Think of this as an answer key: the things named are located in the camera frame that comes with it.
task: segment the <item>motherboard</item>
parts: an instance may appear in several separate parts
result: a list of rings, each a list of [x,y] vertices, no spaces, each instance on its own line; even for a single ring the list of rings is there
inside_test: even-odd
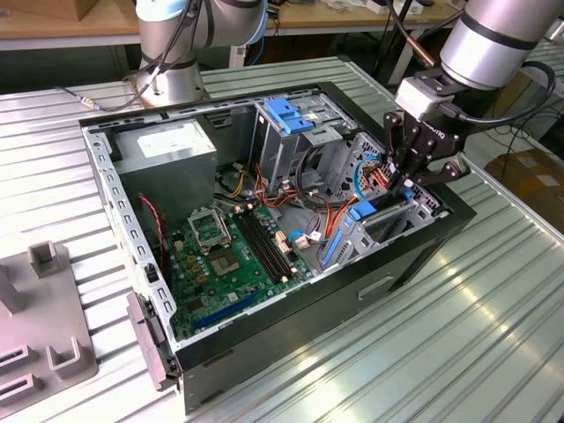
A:
[[[179,338],[312,277],[268,208],[259,205],[226,215],[204,211],[197,218],[197,225],[190,219],[166,234],[173,246],[170,290],[178,307],[171,323]],[[209,240],[218,242],[210,246]]]

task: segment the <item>green circuit board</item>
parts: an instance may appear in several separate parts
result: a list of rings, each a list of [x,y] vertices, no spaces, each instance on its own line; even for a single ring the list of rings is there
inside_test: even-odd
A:
[[[263,206],[257,207],[253,216],[261,222],[270,242],[277,246],[275,233],[279,228],[269,210]],[[312,276],[305,262],[291,254],[292,258],[283,256],[284,260],[297,271],[287,282],[272,281],[235,224],[234,216],[226,215],[224,219],[232,237],[231,245],[229,248],[218,246],[207,256],[202,254],[188,223],[165,236],[172,246],[169,285],[177,307],[171,323],[180,339],[189,338],[205,327],[217,324]],[[218,232],[214,225],[198,230],[200,240],[209,239]],[[208,323],[209,320],[205,319],[210,319],[210,316],[213,316],[212,322]]]

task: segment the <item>ribbed aluminum table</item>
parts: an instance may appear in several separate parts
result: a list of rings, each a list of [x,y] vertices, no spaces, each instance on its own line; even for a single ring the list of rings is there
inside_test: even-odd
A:
[[[320,80],[335,82],[378,121],[393,108],[383,89],[337,58],[204,74],[213,97]],[[79,91],[108,105],[131,96],[122,83]],[[174,391],[153,389],[126,315],[130,282],[77,126],[89,115],[55,91],[0,97],[0,256],[65,242],[100,364],[91,380],[6,421],[183,421]],[[191,418],[557,421],[561,235],[477,174],[451,187],[478,216],[411,284]]]

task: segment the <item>blue plastic latch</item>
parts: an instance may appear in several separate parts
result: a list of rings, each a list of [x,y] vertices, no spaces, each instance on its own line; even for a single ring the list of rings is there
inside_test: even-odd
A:
[[[278,122],[288,134],[312,130],[314,124],[306,121],[298,108],[292,106],[286,99],[272,99],[264,102],[266,110]]]
[[[349,213],[351,214],[353,219],[361,220],[366,216],[370,216],[371,214],[376,213],[376,209],[373,205],[371,205],[371,203],[365,201],[363,203],[355,204],[353,207],[351,207]]]
[[[404,189],[402,196],[404,196],[405,201],[410,201],[413,198],[413,191],[411,191],[410,189]]]

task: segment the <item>sticker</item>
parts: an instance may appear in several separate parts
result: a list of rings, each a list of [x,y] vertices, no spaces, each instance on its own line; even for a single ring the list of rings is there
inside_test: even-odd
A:
[[[537,178],[544,183],[547,187],[558,187],[560,184],[549,174],[538,174]]]
[[[156,134],[139,137],[137,141],[146,158],[160,156],[170,152],[178,152],[205,141],[207,138],[200,133],[194,123],[187,123],[176,130],[165,130]]]
[[[321,240],[321,232],[314,231],[311,234],[309,234],[309,238],[311,238],[314,241],[319,241]]]
[[[303,118],[306,121],[314,121],[315,119],[318,119],[318,117],[315,113],[308,113],[307,115],[303,115]]]
[[[536,166],[538,166],[538,163],[530,156],[517,157],[517,159],[521,163],[523,163],[526,167],[536,167]]]

